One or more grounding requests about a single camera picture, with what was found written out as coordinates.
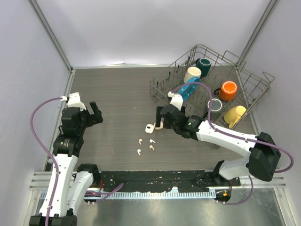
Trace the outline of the pink earbud charging case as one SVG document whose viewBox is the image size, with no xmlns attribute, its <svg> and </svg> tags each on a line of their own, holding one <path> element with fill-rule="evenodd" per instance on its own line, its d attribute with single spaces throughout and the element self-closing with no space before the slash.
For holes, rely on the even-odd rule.
<svg viewBox="0 0 301 226">
<path fill-rule="evenodd" d="M 162 121 L 160 122 L 160 125 L 158 125 L 158 126 L 157 126 L 156 123 L 154 123 L 154 129 L 155 130 L 163 129 L 163 127 L 164 127 L 164 123 Z"/>
</svg>

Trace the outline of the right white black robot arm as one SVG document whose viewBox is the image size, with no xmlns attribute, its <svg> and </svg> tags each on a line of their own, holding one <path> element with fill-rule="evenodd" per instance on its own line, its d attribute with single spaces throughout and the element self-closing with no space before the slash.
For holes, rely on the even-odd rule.
<svg viewBox="0 0 301 226">
<path fill-rule="evenodd" d="M 178 109 L 172 104 L 157 106 L 156 123 L 163 121 L 163 127 L 186 139 L 209 142 L 241 155 L 240 159 L 219 161 L 212 174 L 218 186 L 229 180 L 243 176 L 253 176 L 261 181 L 270 182 L 276 172 L 281 153 L 267 133 L 260 135 L 242 134 L 209 123 L 205 118 L 185 116 L 185 108 Z"/>
</svg>

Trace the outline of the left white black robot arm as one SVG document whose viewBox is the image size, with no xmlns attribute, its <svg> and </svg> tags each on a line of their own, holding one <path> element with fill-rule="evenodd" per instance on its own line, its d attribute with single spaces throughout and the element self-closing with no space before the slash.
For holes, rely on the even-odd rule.
<svg viewBox="0 0 301 226">
<path fill-rule="evenodd" d="M 100 173 L 95 164 L 81 164 L 77 173 L 73 173 L 86 128 L 103 122 L 97 104 L 90 102 L 90 106 L 92 114 L 79 105 L 68 105 L 62 111 L 59 135 L 53 143 L 53 152 L 48 153 L 53 169 L 46 198 L 38 215 L 31 216 L 31 226 L 75 226 L 87 189 L 99 185 Z"/>
</svg>

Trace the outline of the white earbud charging case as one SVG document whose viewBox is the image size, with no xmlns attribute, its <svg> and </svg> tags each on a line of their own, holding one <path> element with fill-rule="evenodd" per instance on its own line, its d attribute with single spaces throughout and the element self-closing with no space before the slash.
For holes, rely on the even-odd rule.
<svg viewBox="0 0 301 226">
<path fill-rule="evenodd" d="M 154 131 L 154 125 L 153 124 L 147 124 L 145 127 L 145 132 L 147 134 L 152 134 Z"/>
</svg>

